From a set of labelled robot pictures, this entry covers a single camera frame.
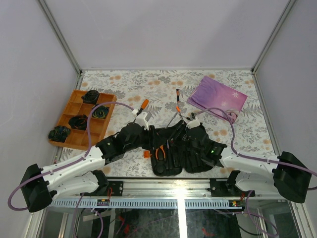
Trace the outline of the black plastic tool case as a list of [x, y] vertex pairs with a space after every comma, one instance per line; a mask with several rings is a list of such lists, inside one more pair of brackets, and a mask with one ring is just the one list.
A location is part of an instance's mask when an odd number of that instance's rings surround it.
[[[159, 177], [175, 176], [182, 171], [188, 173], [207, 172], [213, 168], [203, 161], [203, 158], [186, 159], [182, 149], [182, 137], [185, 134], [186, 123], [179, 121], [174, 126], [168, 128], [149, 127], [151, 138], [153, 138], [154, 149], [149, 151], [153, 173]], [[171, 149], [167, 149], [166, 140], [169, 140]], [[166, 158], [157, 160], [156, 149], [164, 146]]]

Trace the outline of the orange handled pliers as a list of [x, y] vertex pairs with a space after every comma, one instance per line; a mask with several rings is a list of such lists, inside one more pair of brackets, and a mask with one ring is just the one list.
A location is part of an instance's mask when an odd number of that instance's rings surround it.
[[161, 145], [159, 148], [156, 149], [155, 156], [157, 160], [164, 160], [166, 158], [163, 145]]

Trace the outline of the black handled screwdriver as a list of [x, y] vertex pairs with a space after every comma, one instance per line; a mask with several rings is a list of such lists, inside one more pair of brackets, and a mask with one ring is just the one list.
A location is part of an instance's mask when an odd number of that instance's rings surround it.
[[173, 122], [173, 120], [176, 118], [177, 115], [178, 115], [178, 112], [174, 114], [174, 116], [171, 118], [171, 120], [169, 121], [169, 123], [167, 124], [165, 128], [168, 128], [170, 126], [170, 124]]

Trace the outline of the orange handled screwdriver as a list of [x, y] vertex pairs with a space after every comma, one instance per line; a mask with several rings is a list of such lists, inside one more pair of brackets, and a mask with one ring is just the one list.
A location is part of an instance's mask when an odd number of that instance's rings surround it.
[[143, 112], [143, 110], [147, 107], [148, 103], [149, 103], [148, 99], [145, 99], [143, 101], [140, 108], [136, 111], [136, 116], [135, 116], [134, 122], [136, 121], [136, 119], [146, 119], [147, 118], [148, 113]]

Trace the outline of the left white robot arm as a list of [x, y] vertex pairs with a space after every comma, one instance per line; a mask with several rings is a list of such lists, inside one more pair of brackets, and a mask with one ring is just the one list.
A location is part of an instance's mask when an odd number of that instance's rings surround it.
[[79, 193], [104, 195], [109, 182], [101, 168], [119, 160], [136, 148], [152, 149], [154, 126], [131, 122], [90, 151], [54, 165], [29, 166], [21, 181], [21, 191], [30, 213], [48, 207], [55, 199]]

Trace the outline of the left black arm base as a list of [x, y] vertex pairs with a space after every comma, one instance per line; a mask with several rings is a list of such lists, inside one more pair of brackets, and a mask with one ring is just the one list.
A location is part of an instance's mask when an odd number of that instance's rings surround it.
[[110, 181], [106, 188], [102, 188], [97, 192], [97, 196], [121, 197], [123, 195], [123, 181]]

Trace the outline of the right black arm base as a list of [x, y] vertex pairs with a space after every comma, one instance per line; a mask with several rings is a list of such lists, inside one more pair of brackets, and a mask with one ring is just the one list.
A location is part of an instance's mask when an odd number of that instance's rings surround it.
[[240, 197], [243, 191], [236, 186], [239, 173], [239, 171], [232, 171], [228, 178], [211, 178], [210, 192], [212, 197]]

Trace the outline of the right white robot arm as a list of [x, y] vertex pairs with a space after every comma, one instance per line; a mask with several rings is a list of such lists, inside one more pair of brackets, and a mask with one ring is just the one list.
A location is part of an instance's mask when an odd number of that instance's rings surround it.
[[230, 195], [242, 191], [279, 194], [287, 200], [304, 203], [312, 172], [292, 153], [280, 156], [243, 155], [232, 146], [210, 140], [202, 125], [185, 127], [189, 147], [208, 166], [233, 168], [232, 180], [226, 183]]

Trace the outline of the orange tipped metal file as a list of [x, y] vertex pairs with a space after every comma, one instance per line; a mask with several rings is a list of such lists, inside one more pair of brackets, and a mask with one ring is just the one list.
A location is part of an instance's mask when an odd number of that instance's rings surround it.
[[180, 120], [184, 121], [184, 117], [183, 117], [182, 114], [181, 114], [181, 109], [180, 109], [180, 107], [179, 107], [179, 106], [176, 106], [176, 109], [177, 109], [177, 113], [178, 113], [178, 115], [179, 115], [179, 117], [180, 117]]

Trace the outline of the dark rolled band middle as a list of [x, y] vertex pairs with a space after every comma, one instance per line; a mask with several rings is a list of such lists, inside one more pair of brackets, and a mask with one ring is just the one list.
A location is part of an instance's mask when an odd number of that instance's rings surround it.
[[96, 119], [106, 119], [108, 113], [109, 113], [109, 107], [106, 107], [104, 105], [98, 107], [98, 104], [95, 105], [93, 108], [92, 118]]

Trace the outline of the purple printed pouch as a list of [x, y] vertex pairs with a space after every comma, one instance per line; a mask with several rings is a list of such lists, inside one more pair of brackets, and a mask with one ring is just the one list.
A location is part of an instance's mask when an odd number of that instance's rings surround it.
[[232, 123], [237, 120], [247, 95], [238, 92], [208, 76], [204, 76], [187, 102], [201, 110]]

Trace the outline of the small precision screwdriver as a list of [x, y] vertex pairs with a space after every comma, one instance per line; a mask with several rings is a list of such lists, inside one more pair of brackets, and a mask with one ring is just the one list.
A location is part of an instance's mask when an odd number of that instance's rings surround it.
[[179, 104], [180, 102], [180, 90], [179, 89], [176, 89], [176, 100], [177, 100], [177, 103]]

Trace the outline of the dark rolled band lower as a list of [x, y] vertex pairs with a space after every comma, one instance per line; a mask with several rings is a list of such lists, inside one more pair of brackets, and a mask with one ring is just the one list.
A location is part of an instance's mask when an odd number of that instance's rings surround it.
[[88, 117], [86, 115], [77, 115], [72, 117], [68, 124], [71, 126], [72, 129], [77, 130], [86, 130], [88, 123]]

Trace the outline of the dark rolled band top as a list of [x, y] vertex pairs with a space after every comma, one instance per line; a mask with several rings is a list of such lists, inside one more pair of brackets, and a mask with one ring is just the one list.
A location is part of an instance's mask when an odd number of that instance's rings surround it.
[[90, 90], [81, 97], [83, 103], [95, 105], [98, 101], [100, 93], [97, 90]]

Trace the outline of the aluminium front rail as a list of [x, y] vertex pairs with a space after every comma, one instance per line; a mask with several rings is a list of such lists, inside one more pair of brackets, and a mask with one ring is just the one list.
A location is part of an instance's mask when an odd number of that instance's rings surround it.
[[111, 197], [84, 195], [80, 198], [79, 191], [70, 195], [62, 195], [51, 203], [58, 208], [169, 208], [178, 206], [184, 200], [186, 208], [235, 209], [234, 201], [240, 197], [212, 197], [210, 179], [141, 179], [141, 178], [110, 178], [110, 181], [123, 181], [123, 195]]

